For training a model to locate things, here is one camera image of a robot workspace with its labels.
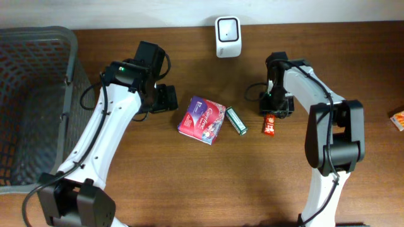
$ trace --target white background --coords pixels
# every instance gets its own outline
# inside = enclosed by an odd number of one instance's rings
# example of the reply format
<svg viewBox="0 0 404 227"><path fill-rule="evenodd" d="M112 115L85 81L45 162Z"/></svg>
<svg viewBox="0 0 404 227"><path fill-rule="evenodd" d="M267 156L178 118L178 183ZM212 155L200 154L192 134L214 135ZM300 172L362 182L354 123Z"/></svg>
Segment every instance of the white background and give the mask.
<svg viewBox="0 0 404 227"><path fill-rule="evenodd" d="M0 28L70 29L404 20L404 0L0 0Z"/></svg>

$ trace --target orange and white package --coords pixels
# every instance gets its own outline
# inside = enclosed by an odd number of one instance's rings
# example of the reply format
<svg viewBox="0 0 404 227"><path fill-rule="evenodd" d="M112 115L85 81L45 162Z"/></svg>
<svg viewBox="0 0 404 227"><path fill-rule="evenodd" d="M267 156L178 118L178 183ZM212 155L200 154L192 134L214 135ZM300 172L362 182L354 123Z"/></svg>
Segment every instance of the orange and white package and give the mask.
<svg viewBox="0 0 404 227"><path fill-rule="evenodd" d="M264 133L269 136L275 135L275 116L273 114L266 114L264 122Z"/></svg>
<svg viewBox="0 0 404 227"><path fill-rule="evenodd" d="M394 116L390 117L391 121L396 125L398 130L404 130L404 111L394 114Z"/></svg>

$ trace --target wooden tabletop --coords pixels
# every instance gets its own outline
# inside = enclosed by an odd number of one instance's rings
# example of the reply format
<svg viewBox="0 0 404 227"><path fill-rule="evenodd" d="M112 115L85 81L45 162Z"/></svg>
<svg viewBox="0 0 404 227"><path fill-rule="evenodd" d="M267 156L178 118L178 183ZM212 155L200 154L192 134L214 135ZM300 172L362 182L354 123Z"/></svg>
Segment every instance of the wooden tabletop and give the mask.
<svg viewBox="0 0 404 227"><path fill-rule="evenodd" d="M92 83L111 61L133 57L140 40L159 44L172 61L159 82L175 85L180 107L126 129L105 188L116 216L135 226L296 221L311 179L308 115L295 102L292 116L277 120L275 137L268 137L258 104L243 99L249 84L265 81L265 59L286 51L290 59L307 59L335 93L364 105L366 155L344 186L337 223L404 226L404 132L389 120L404 105L404 22L256 25L241 32L241 55L219 59L213 27L75 31ZM228 120L212 146L179 134L193 95L233 106L247 134L240 137ZM0 198L1 225L22 226L24 196ZM28 212L34 226L45 225L37 198Z"/></svg>

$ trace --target gray tray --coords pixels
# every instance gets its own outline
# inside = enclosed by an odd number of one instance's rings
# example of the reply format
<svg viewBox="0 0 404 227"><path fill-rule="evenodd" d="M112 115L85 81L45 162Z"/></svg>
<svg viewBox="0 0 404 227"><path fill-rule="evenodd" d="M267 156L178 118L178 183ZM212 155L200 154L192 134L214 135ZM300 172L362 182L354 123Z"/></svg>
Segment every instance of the gray tray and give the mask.
<svg viewBox="0 0 404 227"><path fill-rule="evenodd" d="M0 30L0 194L31 191L80 138L92 113L80 107L90 82L77 48L60 26Z"/></svg>

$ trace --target red candy bar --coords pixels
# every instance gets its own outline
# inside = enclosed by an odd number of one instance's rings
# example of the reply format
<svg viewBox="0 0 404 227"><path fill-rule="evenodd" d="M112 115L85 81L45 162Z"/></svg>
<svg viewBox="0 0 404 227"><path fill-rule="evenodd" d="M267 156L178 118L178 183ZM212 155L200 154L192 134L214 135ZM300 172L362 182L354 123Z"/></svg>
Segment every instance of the red candy bar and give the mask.
<svg viewBox="0 0 404 227"><path fill-rule="evenodd" d="M270 136L275 135L275 116L273 114L266 114L265 116L264 133Z"/></svg>

